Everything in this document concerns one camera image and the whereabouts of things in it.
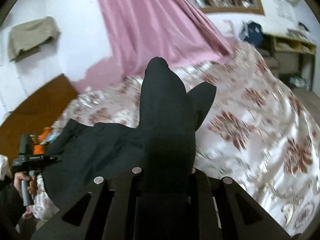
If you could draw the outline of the black garment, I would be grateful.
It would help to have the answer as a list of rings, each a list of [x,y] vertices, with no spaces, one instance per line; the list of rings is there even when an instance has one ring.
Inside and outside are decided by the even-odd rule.
[[[212,107],[216,87],[202,82],[186,91],[165,59],[153,58],[140,91],[139,124],[86,126],[69,120],[51,143],[48,156],[58,163],[46,167],[43,180],[53,203],[64,209],[76,194],[97,177],[111,179],[138,167],[131,183],[136,200],[125,209],[127,228],[106,225],[108,198],[101,200],[88,239],[192,239],[194,216],[190,207],[191,175],[196,154],[196,131]]]

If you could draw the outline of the orange clothing on bed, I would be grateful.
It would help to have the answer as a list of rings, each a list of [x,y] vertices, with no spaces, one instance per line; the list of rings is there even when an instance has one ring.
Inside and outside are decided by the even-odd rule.
[[[45,127],[40,135],[30,135],[33,142],[32,150],[33,155],[45,154],[46,145],[49,143],[50,136],[53,129],[51,127]]]

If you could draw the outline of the wooden headboard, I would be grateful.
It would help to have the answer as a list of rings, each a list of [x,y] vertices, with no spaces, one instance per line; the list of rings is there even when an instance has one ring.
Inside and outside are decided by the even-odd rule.
[[[63,74],[31,94],[1,125],[1,155],[12,163],[18,157],[21,136],[41,134],[77,96],[77,91]]]

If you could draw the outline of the floral satin bedspread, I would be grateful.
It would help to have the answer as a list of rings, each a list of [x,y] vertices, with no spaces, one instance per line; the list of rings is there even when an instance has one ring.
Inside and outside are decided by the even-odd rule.
[[[207,81],[216,99],[196,133],[196,167],[230,175],[289,233],[319,209],[319,126],[252,45],[224,65],[176,68],[187,90]]]

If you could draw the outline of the beige cloth covered box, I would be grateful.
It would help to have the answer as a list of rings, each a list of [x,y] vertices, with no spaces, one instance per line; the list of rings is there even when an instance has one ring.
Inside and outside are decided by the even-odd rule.
[[[41,45],[56,40],[59,36],[60,30],[55,19],[49,16],[16,25],[8,37],[8,59],[21,61],[38,52]]]

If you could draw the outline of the wooden shelf unit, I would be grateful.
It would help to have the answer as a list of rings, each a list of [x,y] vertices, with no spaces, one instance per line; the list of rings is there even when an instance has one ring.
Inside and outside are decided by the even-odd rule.
[[[290,88],[297,87],[291,80],[297,78],[307,90],[313,89],[317,46],[304,39],[264,33],[261,49],[279,63],[278,78]]]

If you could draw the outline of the navy blue bag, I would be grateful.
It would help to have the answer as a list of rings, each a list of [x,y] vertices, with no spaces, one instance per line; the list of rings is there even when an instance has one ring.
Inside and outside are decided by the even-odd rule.
[[[243,29],[239,35],[240,41],[245,41],[258,48],[263,41],[263,29],[257,22],[244,22]]]

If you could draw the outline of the pink curtain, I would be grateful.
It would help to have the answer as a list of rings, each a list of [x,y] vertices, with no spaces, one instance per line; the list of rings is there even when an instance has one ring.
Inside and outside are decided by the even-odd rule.
[[[112,56],[124,75],[137,74],[154,57],[171,67],[225,63],[233,46],[189,0],[98,0]]]

